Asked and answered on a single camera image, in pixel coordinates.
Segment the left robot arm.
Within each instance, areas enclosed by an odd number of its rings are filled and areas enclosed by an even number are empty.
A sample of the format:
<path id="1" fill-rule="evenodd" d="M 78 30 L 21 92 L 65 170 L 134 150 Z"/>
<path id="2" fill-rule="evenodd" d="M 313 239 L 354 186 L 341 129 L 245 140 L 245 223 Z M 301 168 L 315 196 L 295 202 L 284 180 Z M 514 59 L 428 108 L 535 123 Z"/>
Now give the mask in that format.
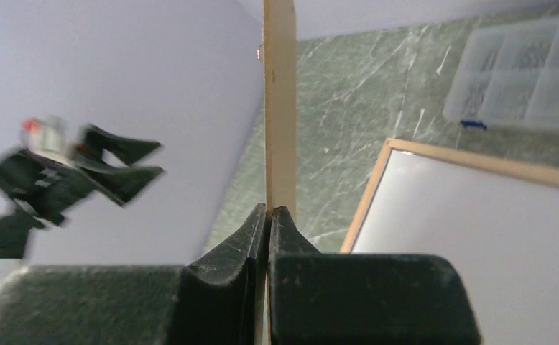
<path id="1" fill-rule="evenodd" d="M 163 173 L 137 162 L 161 147 L 158 141 L 120 137 L 95 125 L 80 142 L 38 120 L 24 125 L 22 147 L 0 157 L 0 191 L 11 203 L 0 216 L 0 259 L 23 259 L 29 233 L 61 226 L 63 211 L 97 191 L 119 206 Z"/>

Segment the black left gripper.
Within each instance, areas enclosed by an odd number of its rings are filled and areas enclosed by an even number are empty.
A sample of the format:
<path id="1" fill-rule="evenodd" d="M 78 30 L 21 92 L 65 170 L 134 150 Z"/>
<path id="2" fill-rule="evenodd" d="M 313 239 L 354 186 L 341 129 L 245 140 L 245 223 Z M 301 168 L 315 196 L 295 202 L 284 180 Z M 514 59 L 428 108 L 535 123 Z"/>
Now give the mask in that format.
<path id="1" fill-rule="evenodd" d="M 26 149 L 15 149 L 0 157 L 0 191 L 9 199 L 8 214 L 0 217 L 7 226 L 61 226 L 63 211 L 86 199 L 94 191 L 116 205 L 131 202 L 165 171 L 160 166 L 131 166 L 161 147 L 152 140 L 120 137 L 90 124 L 83 132 L 79 151 L 89 159 L 77 161 L 77 171 L 56 162 L 43 162 Z M 108 151 L 127 166 L 103 161 Z"/>

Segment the white wooden picture frame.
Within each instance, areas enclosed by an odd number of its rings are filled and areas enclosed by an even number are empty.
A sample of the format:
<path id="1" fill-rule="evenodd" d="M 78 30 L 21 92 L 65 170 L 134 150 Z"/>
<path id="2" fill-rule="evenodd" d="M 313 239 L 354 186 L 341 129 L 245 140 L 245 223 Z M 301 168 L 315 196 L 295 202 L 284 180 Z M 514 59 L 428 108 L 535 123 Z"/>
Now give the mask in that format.
<path id="1" fill-rule="evenodd" d="M 353 249 L 386 169 L 389 156 L 393 151 L 406 152 L 407 154 L 419 155 L 441 162 L 483 170 L 488 173 L 519 180 L 526 180 L 531 183 L 546 185 L 552 188 L 559 188 L 559 168 L 483 155 L 464 150 L 449 149 L 447 147 L 403 139 L 388 138 L 384 141 L 379 156 L 376 159 L 364 193 L 356 209 L 351 225 L 348 228 L 347 235 L 341 245 L 340 253 L 349 253 Z"/>

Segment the brown backing board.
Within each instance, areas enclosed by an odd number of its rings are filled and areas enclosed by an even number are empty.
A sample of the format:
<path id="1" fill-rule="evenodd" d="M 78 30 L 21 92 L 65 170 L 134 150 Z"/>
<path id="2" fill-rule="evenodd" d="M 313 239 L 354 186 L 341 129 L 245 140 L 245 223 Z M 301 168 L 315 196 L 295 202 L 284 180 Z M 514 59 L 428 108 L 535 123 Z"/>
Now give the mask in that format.
<path id="1" fill-rule="evenodd" d="M 292 0 L 263 1 L 264 128 L 267 216 L 296 209 L 297 40 Z"/>

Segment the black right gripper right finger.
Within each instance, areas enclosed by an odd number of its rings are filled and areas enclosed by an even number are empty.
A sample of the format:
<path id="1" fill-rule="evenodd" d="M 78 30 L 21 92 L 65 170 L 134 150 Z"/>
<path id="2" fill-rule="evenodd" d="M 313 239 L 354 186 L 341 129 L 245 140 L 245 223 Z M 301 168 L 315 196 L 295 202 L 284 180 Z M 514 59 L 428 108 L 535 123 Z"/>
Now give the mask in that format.
<path id="1" fill-rule="evenodd" d="M 479 344 L 460 275 L 430 254 L 324 254 L 274 209 L 269 239 L 273 344 Z"/>

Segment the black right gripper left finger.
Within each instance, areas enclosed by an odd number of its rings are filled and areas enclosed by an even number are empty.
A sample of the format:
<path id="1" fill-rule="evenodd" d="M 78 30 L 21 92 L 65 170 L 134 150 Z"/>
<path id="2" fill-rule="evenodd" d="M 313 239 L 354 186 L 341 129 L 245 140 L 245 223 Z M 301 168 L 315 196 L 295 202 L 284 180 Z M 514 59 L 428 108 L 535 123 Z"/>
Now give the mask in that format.
<path id="1" fill-rule="evenodd" d="M 260 344 L 267 210 L 182 265 L 31 266 L 0 284 L 0 344 Z"/>

